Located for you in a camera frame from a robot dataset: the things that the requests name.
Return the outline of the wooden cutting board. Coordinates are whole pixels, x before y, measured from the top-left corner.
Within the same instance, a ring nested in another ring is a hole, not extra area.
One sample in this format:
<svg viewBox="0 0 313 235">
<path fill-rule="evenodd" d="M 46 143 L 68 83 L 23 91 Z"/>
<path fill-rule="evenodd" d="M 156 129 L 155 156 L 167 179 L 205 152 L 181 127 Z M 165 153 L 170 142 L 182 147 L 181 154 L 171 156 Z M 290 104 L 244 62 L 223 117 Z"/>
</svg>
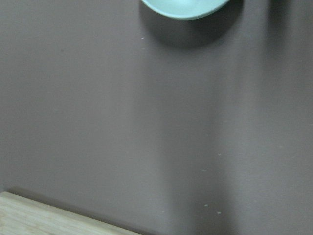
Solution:
<svg viewBox="0 0 313 235">
<path fill-rule="evenodd" d="M 129 231 L 12 193 L 0 194 L 2 235 L 135 235 Z"/>
</svg>

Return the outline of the mint green bowl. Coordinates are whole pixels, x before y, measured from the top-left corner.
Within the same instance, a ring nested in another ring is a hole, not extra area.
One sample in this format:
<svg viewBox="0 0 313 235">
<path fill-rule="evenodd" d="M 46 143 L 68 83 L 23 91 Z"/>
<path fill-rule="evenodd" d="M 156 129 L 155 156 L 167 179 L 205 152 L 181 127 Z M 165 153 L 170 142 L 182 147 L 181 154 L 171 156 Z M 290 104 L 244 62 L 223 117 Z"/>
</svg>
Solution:
<svg viewBox="0 0 313 235">
<path fill-rule="evenodd" d="M 142 0 L 154 12 L 175 20 L 206 17 L 229 3 L 229 0 Z"/>
</svg>

